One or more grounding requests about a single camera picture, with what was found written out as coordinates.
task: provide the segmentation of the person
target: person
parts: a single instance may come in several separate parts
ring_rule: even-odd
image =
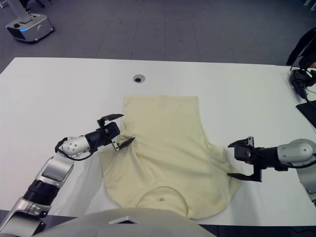
[[[292,66],[298,57],[300,68],[316,68],[316,27],[304,34],[291,52],[286,64]]]

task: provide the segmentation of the cable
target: cable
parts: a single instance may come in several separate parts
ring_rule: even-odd
[[[309,90],[309,89],[307,89],[307,88],[306,88],[306,90],[308,90],[308,91],[309,91],[309,92],[311,92],[311,93],[316,94],[316,92],[315,92],[315,91]]]
[[[57,145],[56,145],[56,147],[55,147],[55,152],[56,152],[56,153],[59,152],[59,153],[63,154],[64,157],[66,157],[66,158],[68,158],[68,159],[71,159],[71,160],[73,160],[73,161],[82,161],[82,160],[85,160],[85,159],[90,158],[90,157],[95,153],[95,150],[98,148],[98,147],[97,147],[97,144],[98,144],[99,141],[100,141],[100,136],[99,136],[97,142],[95,143],[95,146],[94,146],[93,150],[90,149],[91,151],[94,151],[94,152],[90,153],[90,155],[88,155],[88,156],[86,156],[86,157],[84,157],[84,158],[81,158],[81,159],[72,158],[72,157],[70,157],[69,155],[67,155],[64,151],[62,151],[61,149],[59,149],[59,147],[60,147],[65,141],[67,141],[67,140],[68,140],[68,138],[65,137],[63,140],[61,140],[60,142],[58,142]]]
[[[291,164],[282,164],[282,163],[278,163],[276,162],[275,160],[271,159],[270,157],[266,157],[266,156],[263,156],[262,154],[256,152],[255,155],[257,156],[260,156],[264,159],[268,159],[270,160],[270,162],[275,165],[275,166],[282,166],[284,168],[292,168],[292,169],[303,169],[303,168],[307,168],[307,167],[310,167],[314,164],[316,164],[316,160],[312,161],[311,163],[308,163],[308,164],[304,164],[304,165],[298,165],[298,166],[295,166],[295,165],[291,165]]]
[[[306,102],[307,102],[311,107],[313,107],[314,109],[316,109],[316,105],[313,105],[313,103],[307,98],[307,93],[306,93],[305,90],[304,90],[304,99],[306,100]]]
[[[301,230],[301,231],[296,231],[295,229],[293,229],[292,227],[289,227],[288,226],[288,228],[291,230],[291,231],[293,231],[293,232],[295,232],[295,233],[297,233],[297,234],[300,234],[300,233],[303,233],[303,232],[313,232],[313,233],[316,233],[316,231],[313,231],[313,230],[309,230],[309,229],[305,229],[305,230]]]

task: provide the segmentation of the cream t-shirt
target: cream t-shirt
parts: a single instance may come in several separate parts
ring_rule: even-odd
[[[209,143],[195,96],[126,96],[126,148],[101,153],[105,188],[121,207],[167,209],[191,219],[223,211],[240,181],[223,147]]]

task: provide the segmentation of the chair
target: chair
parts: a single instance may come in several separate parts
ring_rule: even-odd
[[[21,4],[22,4],[22,6],[26,9],[26,10],[28,10],[28,2],[29,2],[30,0],[20,0],[20,2],[21,2]],[[40,1],[40,0],[35,0],[41,7],[45,7],[45,5]]]
[[[316,27],[301,37],[286,64],[293,65],[298,57],[302,57],[299,66],[303,69],[309,68],[312,63],[316,62]]]
[[[4,0],[4,1],[0,0],[0,7],[4,8],[4,4],[6,4],[6,3],[7,3],[6,0]]]
[[[312,0],[306,0],[304,3],[304,6],[308,6],[311,3]],[[316,2],[312,6],[311,10],[314,11],[316,9]]]

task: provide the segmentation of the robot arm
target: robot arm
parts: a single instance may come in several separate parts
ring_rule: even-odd
[[[64,138],[55,147],[56,155],[49,158],[35,177],[25,194],[18,199],[0,226],[0,234],[30,237],[45,228],[40,218],[47,216],[51,204],[63,187],[73,170],[74,162],[89,158],[100,146],[112,143],[116,151],[128,146],[134,138],[122,144],[114,138],[120,134],[115,122],[106,121],[118,119],[123,115],[109,115],[98,120],[99,128],[79,137]],[[78,159],[83,153],[90,154]]]
[[[240,180],[261,182],[261,170],[273,167],[276,171],[295,168],[311,201],[316,205],[316,143],[297,139],[289,144],[271,148],[255,148],[253,137],[231,143],[235,159],[253,165],[250,176],[236,173],[228,175]]]

